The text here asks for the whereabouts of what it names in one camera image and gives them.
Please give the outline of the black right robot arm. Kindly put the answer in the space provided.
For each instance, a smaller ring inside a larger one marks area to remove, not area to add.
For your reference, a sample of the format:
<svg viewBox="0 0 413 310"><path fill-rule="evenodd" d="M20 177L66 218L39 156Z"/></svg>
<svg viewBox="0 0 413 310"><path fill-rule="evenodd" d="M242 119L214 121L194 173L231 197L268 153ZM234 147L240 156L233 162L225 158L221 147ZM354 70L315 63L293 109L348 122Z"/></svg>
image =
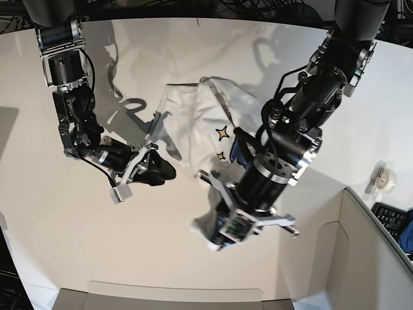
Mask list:
<svg viewBox="0 0 413 310"><path fill-rule="evenodd" d="M116 187L126 184L159 186L176 177L176 170L155 145L133 148L104 136L94 109L96 72L85 50L79 6L75 1L24 1L34 22L46 84L59 121L58 131L69 158L101 171Z"/></svg>

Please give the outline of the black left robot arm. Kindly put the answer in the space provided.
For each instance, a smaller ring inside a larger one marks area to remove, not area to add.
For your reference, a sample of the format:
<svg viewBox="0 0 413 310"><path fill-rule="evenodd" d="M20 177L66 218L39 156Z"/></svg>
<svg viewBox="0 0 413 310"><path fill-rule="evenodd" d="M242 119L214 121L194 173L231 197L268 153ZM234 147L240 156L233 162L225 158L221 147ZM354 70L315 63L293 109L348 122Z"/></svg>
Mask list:
<svg viewBox="0 0 413 310"><path fill-rule="evenodd" d="M297 85L277 87L261 109L255 136L235 129L247 161L241 179L229 182L216 170L199 171L220 195L212 213L194 221L211 250L244 243L270 226L299 235L295 218L280 215L274 203L315 160L321 127L359 83L389 7L389 1L337 1L334 26L308 64L296 69Z"/></svg>

